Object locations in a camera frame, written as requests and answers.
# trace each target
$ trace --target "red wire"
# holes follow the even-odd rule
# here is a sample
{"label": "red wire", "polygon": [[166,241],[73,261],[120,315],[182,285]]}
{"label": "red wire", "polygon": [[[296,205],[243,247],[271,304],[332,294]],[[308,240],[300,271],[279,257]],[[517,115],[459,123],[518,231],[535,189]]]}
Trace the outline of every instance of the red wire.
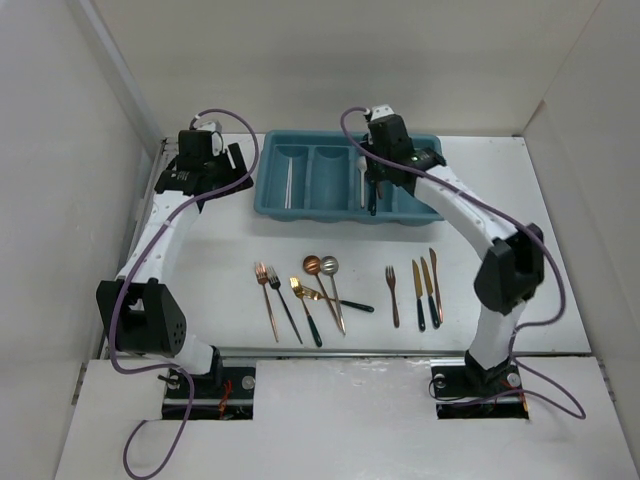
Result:
{"label": "red wire", "polygon": [[[502,384],[503,384],[505,387],[507,387],[509,390],[517,390],[517,387],[512,386],[511,384],[509,384],[509,382],[507,382],[507,381],[506,381],[506,380],[504,380],[504,379],[503,379],[503,380],[500,380],[500,383],[502,383]],[[522,402],[522,407],[523,407],[525,410],[528,410],[528,407],[527,407],[527,399],[524,397],[524,393],[520,393],[518,396],[520,397],[520,401]]]}
{"label": "red wire", "polygon": [[218,409],[220,410],[220,420],[222,420],[224,411],[227,409],[227,401],[229,400],[229,396],[231,396],[232,389],[233,385],[231,384],[231,380],[227,380],[227,382],[224,384],[224,396],[218,404]]}

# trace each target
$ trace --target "gold fork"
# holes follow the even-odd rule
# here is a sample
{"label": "gold fork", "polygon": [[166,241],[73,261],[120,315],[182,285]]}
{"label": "gold fork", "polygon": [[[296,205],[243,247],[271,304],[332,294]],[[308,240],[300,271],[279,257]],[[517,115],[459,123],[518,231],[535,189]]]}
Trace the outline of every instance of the gold fork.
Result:
{"label": "gold fork", "polygon": [[300,280],[298,279],[298,277],[291,277],[289,279],[289,282],[291,282],[291,289],[293,290],[293,293],[302,302],[304,313],[307,315],[307,321],[309,322],[309,329],[311,329],[311,335],[313,335],[313,341],[315,342],[316,346],[320,348],[322,346],[322,338],[320,338],[318,328],[316,327],[313,318],[311,318],[311,313],[307,308],[307,304],[304,303],[304,291],[302,289],[302,285],[300,285]]}
{"label": "gold fork", "polygon": [[271,310],[271,303],[269,302],[269,296],[267,295],[267,282],[269,279],[267,278],[267,267],[264,266],[264,263],[256,263],[256,278],[258,279],[258,283],[262,285],[262,290],[264,291],[264,301],[267,304],[267,312],[269,312],[269,318],[271,319],[271,328],[273,328],[273,336],[276,337],[276,342],[278,342],[278,328],[276,327],[276,319],[273,318],[273,311]]}

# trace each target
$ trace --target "white wall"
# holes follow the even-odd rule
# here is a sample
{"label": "white wall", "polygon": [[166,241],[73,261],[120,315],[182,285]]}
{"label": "white wall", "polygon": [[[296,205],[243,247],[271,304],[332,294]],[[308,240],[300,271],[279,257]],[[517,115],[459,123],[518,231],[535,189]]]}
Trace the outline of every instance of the white wall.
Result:
{"label": "white wall", "polygon": [[0,1],[0,465],[52,478],[141,142],[64,0]]}
{"label": "white wall", "polygon": [[640,3],[603,0],[525,131],[640,466]]}
{"label": "white wall", "polygon": [[165,135],[214,105],[265,132],[379,103],[417,130],[510,135],[598,0],[96,3]]}

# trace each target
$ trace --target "knife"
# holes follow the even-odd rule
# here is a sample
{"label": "knife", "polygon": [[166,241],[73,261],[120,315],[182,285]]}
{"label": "knife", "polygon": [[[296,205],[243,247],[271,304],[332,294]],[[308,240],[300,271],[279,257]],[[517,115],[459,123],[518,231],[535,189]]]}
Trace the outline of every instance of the knife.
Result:
{"label": "knife", "polygon": [[429,268],[427,267],[427,261],[424,257],[420,257],[420,263],[422,264],[422,273],[424,274],[424,283],[427,285],[427,296],[429,297],[429,311],[431,312],[431,323],[433,328],[440,328],[440,315],[436,310],[436,304],[433,301],[433,284],[431,283],[431,277],[429,276]]}
{"label": "knife", "polygon": [[438,285],[438,257],[436,251],[433,248],[429,249],[429,255],[431,255],[431,268],[433,269],[433,281],[436,284],[436,305],[438,305],[438,316],[440,317],[440,323],[443,321],[442,317],[442,302],[440,300],[440,286]]}
{"label": "knife", "polygon": [[413,265],[413,283],[416,287],[416,299],[418,304],[418,328],[421,332],[424,332],[427,329],[427,325],[424,323],[424,312],[422,310],[422,282],[420,281],[420,269],[418,268],[418,264],[415,260],[411,260],[411,264]]}

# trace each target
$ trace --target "cutlery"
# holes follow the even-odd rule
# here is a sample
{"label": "cutlery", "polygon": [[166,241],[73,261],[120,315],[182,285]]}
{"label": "cutlery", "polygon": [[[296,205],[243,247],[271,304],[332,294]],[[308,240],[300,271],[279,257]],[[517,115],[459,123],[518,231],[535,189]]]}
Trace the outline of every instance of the cutlery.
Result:
{"label": "cutlery", "polygon": [[280,293],[280,279],[278,278],[278,275],[276,275],[276,271],[273,267],[267,267],[267,279],[269,280],[269,285],[271,286],[271,288],[278,292],[278,296],[280,297],[280,301],[282,302],[284,311],[287,313],[287,317],[289,317],[289,322],[291,322],[293,331],[296,333],[296,337],[298,337],[300,345],[302,345],[302,338],[300,337],[300,333],[298,332],[298,327],[296,327],[296,322],[293,321],[293,317],[291,316],[289,307],[287,307],[287,304],[284,301],[284,297],[282,296],[282,293]]}
{"label": "cutlery", "polygon": [[385,269],[384,276],[387,279],[387,285],[391,290],[391,303],[393,304],[393,326],[400,328],[400,315],[398,315],[398,304],[396,302],[396,272],[392,266]]}
{"label": "cutlery", "polygon": [[417,299],[417,307],[418,307],[418,328],[421,332],[424,332],[427,329],[427,325],[424,323],[424,311],[422,310],[422,282],[420,281],[420,269],[418,268],[418,264],[415,260],[411,260],[411,264],[413,265],[413,283],[416,288],[416,299]]}
{"label": "cutlery", "polygon": [[276,319],[273,318],[273,311],[271,310],[271,303],[269,302],[269,296],[267,295],[267,268],[264,266],[264,263],[256,263],[256,278],[258,279],[258,283],[262,285],[262,290],[264,291],[264,301],[267,304],[267,311],[269,312],[269,318],[271,319],[271,328],[273,329],[273,336],[276,337],[276,342],[278,342],[278,328],[276,327]]}
{"label": "cutlery", "polygon": [[[314,290],[313,288],[305,287],[304,285],[300,285],[300,286],[302,287],[302,291],[305,297],[310,298],[311,300],[322,300],[324,298],[322,294],[317,290]],[[331,300],[332,302],[336,301],[335,298],[329,298],[329,300]],[[340,300],[340,303],[345,307],[355,308],[357,310],[362,310],[363,312],[369,312],[369,313],[375,312],[375,308],[369,305],[364,305],[362,303],[349,302],[347,300]]]}
{"label": "cutlery", "polygon": [[284,208],[291,208],[291,181],[293,179],[293,158],[289,157],[289,168],[287,169],[287,190],[284,197]]}
{"label": "cutlery", "polygon": [[302,292],[302,287],[300,286],[300,280],[298,280],[298,277],[291,277],[289,279],[289,282],[291,283],[291,288],[293,290],[293,293],[302,302],[302,308],[304,308],[304,313],[307,315],[309,328],[311,329],[311,334],[313,335],[313,341],[315,342],[317,347],[321,347],[322,338],[320,338],[320,333],[316,328],[316,324],[314,323],[313,318],[311,318],[311,313],[309,313],[309,310],[307,309],[307,305],[304,303],[304,293]]}
{"label": "cutlery", "polygon": [[431,256],[431,270],[433,270],[433,283],[436,287],[436,305],[438,306],[438,316],[440,317],[440,323],[443,321],[442,316],[442,303],[440,300],[440,286],[438,285],[438,257],[436,256],[436,251],[433,248],[429,249],[429,255]]}
{"label": "cutlery", "polygon": [[333,287],[333,297],[336,299],[336,309],[338,310],[338,317],[340,318],[340,322],[338,323],[338,328],[342,332],[343,335],[347,334],[347,330],[344,326],[344,317],[342,316],[342,306],[340,305],[340,297],[338,297],[338,289],[336,287],[336,281],[333,276],[338,273],[338,269],[340,268],[340,264],[335,257],[326,256],[322,259],[320,263],[320,270],[325,275],[329,275],[331,278],[331,286]]}
{"label": "cutlery", "polygon": [[324,289],[322,280],[320,280],[320,277],[318,276],[318,274],[320,273],[320,259],[315,255],[309,255],[302,261],[302,268],[306,273],[308,273],[309,275],[313,275],[314,277],[316,277],[316,279],[318,279],[320,290],[322,291],[322,296],[327,301],[327,305],[329,305],[329,310],[331,311],[331,315],[333,315],[333,318],[336,321],[336,325],[338,325],[338,329],[342,331],[340,329],[340,319],[338,318],[336,311],[333,309],[333,305],[331,305],[331,302],[329,301],[329,295],[327,295],[327,291]]}
{"label": "cutlery", "polygon": [[429,311],[431,312],[431,323],[433,328],[440,328],[440,315],[436,310],[436,304],[433,301],[433,284],[431,283],[431,277],[429,276],[429,269],[427,268],[427,261],[424,257],[420,257],[420,263],[422,264],[422,273],[424,274],[424,283],[427,285],[427,297],[429,301]]}
{"label": "cutlery", "polygon": [[367,159],[363,156],[359,156],[356,161],[356,166],[360,170],[360,208],[364,208],[364,174],[367,171]]}

